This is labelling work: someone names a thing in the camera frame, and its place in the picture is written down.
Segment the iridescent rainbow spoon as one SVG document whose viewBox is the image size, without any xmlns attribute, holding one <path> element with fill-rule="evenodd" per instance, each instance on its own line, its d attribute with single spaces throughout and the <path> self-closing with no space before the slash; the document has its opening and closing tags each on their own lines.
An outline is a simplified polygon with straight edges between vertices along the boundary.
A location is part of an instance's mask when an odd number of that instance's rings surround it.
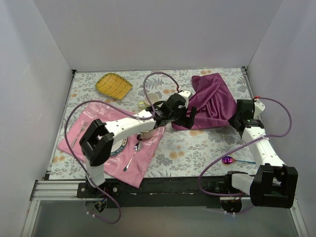
<svg viewBox="0 0 316 237">
<path fill-rule="evenodd" d="M 222 163 L 223 164 L 232 164 L 234 162 L 242 162 L 242 163 L 250 163 L 250 164 L 255 164 L 256 162 L 253 161 L 245 161 L 245 160 L 237 160 L 232 158 L 231 156 L 225 156 L 224 158 L 222 158 Z"/>
</svg>

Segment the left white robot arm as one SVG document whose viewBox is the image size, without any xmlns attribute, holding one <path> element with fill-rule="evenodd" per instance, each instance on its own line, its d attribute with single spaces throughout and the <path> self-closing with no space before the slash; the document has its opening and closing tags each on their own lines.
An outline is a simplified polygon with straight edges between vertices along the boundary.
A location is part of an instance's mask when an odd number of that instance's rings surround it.
<svg viewBox="0 0 316 237">
<path fill-rule="evenodd" d="M 104 194 L 104 163 L 117 142 L 171 122 L 187 129 L 192 128 L 197 109 L 193 108 L 193 114 L 186 116 L 191 96 L 189 91 L 182 90 L 171 95 L 167 101 L 158 102 L 136 115 L 109 122 L 100 119 L 92 121 L 79 141 L 82 153 L 88 160 L 86 182 L 89 193 L 96 198 Z"/>
</svg>

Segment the purple cloth napkin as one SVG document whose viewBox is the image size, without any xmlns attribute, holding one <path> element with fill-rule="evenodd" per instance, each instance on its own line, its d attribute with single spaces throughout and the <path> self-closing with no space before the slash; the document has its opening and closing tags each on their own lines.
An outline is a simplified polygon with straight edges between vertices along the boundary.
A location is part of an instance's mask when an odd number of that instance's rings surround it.
<svg viewBox="0 0 316 237">
<path fill-rule="evenodd" d="M 219 73 L 192 76 L 195 94 L 189 99 L 187 116 L 197 109 L 191 129 L 210 129 L 228 126 L 237 104 Z"/>
</svg>

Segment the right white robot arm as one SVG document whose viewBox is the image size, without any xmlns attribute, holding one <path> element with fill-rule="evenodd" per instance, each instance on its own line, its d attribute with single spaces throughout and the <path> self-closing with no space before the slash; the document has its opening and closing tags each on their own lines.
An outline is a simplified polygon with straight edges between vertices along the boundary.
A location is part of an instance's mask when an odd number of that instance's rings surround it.
<svg viewBox="0 0 316 237">
<path fill-rule="evenodd" d="M 254 175 L 229 171 L 223 189 L 229 196 L 240 191 L 249 195 L 254 206 L 291 208 L 298 171 L 286 165 L 270 144 L 263 123 L 256 118 L 264 109 L 265 105 L 258 98 L 237 100 L 237 110 L 229 124 L 249 147 L 258 170 Z"/>
</svg>

